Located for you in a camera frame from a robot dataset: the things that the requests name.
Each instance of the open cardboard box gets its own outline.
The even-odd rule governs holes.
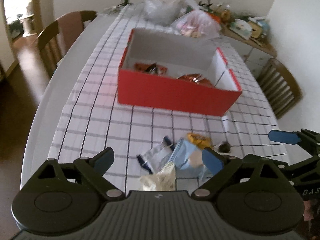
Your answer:
[[[136,71],[135,63],[157,63],[168,76]],[[220,48],[210,40],[133,29],[119,65],[120,104],[223,116],[241,95],[241,87]],[[177,78],[202,74],[214,87]]]

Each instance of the tablecloth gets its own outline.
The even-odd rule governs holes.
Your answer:
[[[115,160],[104,177],[126,194],[141,189],[136,155],[159,144],[168,135],[177,142],[188,132],[209,136],[213,144],[228,141],[231,155],[255,154],[289,162],[283,144],[270,142],[278,129],[274,113],[247,66],[222,37],[216,39],[243,93],[223,117],[121,105],[117,101],[117,73],[132,28],[178,34],[171,27],[145,20],[143,4],[127,5],[103,35],[88,59],[63,108],[48,157],[70,163],[93,157],[112,147]],[[177,171],[176,189],[192,192],[203,181]]]

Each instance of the silver screw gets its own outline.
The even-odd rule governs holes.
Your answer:
[[[108,197],[120,197],[122,195],[122,191],[119,189],[110,189],[107,191]]]
[[[195,191],[197,197],[207,197],[210,195],[210,191],[204,188],[199,188]]]

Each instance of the wooden floor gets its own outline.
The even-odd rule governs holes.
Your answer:
[[[0,239],[19,230],[11,203],[20,189],[24,149],[29,130],[49,82],[40,55],[32,45],[36,35],[14,42],[20,65],[0,83]]]

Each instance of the wooden chair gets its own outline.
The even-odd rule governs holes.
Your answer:
[[[262,69],[257,82],[266,95],[277,119],[301,99],[301,90],[294,77],[278,60],[272,58]]]
[[[80,11],[82,23],[93,21],[97,17],[95,11]],[[38,36],[38,49],[44,66],[52,77],[57,68],[57,63],[63,58],[58,44],[57,35],[59,34],[59,24],[54,21],[48,25]]]

